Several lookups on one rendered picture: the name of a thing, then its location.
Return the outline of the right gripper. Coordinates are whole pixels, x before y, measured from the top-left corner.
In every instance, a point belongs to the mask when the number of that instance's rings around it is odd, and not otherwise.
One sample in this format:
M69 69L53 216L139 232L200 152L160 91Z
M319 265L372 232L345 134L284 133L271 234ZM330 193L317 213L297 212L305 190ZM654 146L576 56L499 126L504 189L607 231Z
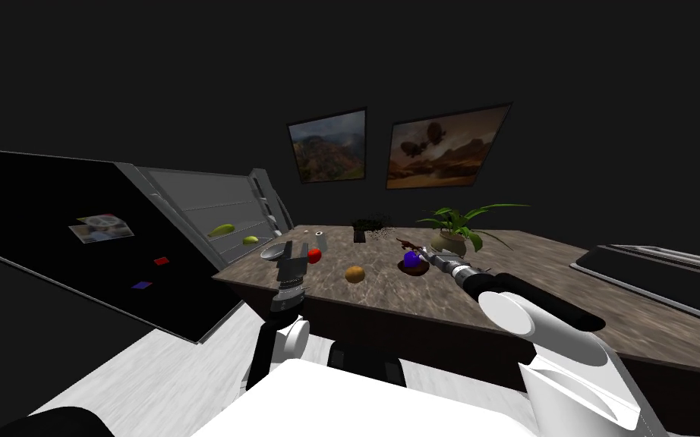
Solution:
M461 257L455 253L448 250L429 252L425 247L417 246L409 241L404 241L396 238L396 241L400 243L403 250L411 250L420 255L425 255L425 259L433 264L440 271L455 276L454 271L461 266Z

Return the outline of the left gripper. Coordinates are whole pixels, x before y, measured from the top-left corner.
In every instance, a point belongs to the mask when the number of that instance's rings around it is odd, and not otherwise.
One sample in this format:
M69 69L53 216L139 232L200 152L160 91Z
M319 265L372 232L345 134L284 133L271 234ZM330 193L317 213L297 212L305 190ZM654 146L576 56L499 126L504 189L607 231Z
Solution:
M286 241L282 256L277 260L278 275L276 280L280 288L296 288L303 284L303 278L307 273L307 258L309 243L303 243L299 257L291 258L293 241Z

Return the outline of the green plant in beige pot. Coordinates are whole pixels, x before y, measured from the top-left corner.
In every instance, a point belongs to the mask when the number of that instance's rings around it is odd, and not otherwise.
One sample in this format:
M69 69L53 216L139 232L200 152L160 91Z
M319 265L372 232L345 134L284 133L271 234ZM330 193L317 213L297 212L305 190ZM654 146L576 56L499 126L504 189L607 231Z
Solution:
M489 212L494 208L510 206L525 205L516 203L491 204L472 209L467 213L460 213L457 209L444 207L431 212L430 214L432 217L420 219L418 222L425 222L430 224L434 229L439 229L437 235L430 240L430 248L434 251L450 251L457 254L459 257L465 257L468 252L468 244L475 253L483 248L484 241L481 238L481 234L491 237L510 249L510 246L498 237L493 236L487 231L475 231L468 226L468 223L480 214Z

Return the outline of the dark plant in black pot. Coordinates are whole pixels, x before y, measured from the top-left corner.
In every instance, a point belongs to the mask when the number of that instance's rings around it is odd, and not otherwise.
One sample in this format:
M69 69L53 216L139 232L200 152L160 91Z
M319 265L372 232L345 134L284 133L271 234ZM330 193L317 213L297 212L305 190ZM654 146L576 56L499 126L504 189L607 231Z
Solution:
M353 242L367 242L368 234L374 241L381 240L388 236L392 227L392 219L383 213L374 213L368 217L360 218L352 222Z

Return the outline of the grey open refrigerator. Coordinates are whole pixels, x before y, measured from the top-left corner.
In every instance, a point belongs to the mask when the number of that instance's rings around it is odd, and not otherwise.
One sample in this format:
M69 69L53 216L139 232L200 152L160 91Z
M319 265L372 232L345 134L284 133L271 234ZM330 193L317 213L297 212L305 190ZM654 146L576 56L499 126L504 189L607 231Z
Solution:
M229 175L121 162L116 166L219 270L294 227L270 176L262 168L253 169L249 175ZM235 226L232 233L207 237L214 228L226 223ZM251 235L259 243L243 245L243 239Z

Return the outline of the brown desert airship picture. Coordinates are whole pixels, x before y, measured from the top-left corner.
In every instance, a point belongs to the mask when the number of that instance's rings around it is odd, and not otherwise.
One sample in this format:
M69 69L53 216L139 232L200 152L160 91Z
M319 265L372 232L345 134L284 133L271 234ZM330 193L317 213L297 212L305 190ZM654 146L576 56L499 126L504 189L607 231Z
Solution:
M511 102L392 125L386 188L470 187Z

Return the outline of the mountain landscape picture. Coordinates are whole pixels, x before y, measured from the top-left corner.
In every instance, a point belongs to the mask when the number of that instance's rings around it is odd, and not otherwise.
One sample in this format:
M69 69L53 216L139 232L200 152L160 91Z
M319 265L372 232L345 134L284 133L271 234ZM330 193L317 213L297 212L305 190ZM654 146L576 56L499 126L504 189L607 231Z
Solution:
M367 108L287 124L303 184L367 177Z

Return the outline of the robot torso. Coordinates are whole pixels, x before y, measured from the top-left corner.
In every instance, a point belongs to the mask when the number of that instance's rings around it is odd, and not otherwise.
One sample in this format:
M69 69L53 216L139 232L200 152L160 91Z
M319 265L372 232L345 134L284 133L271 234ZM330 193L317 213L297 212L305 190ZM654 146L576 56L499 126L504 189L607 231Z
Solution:
M191 437L538 437L518 391L405 361L405 387L299 360L310 341L279 342L275 366Z

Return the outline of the black refrigerator door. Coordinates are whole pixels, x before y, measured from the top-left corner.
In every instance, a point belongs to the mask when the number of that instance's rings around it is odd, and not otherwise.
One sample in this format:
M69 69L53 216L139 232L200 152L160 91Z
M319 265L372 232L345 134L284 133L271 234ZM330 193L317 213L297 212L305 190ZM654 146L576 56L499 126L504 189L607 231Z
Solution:
M201 344L240 307L219 257L132 165L0 152L0 259Z

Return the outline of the black cooktop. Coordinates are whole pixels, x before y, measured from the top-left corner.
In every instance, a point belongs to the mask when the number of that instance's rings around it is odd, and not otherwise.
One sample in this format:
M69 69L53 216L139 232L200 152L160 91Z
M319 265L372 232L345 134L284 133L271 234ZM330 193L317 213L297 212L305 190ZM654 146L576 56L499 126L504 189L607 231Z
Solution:
M600 245L570 267L700 318L700 255L653 246Z

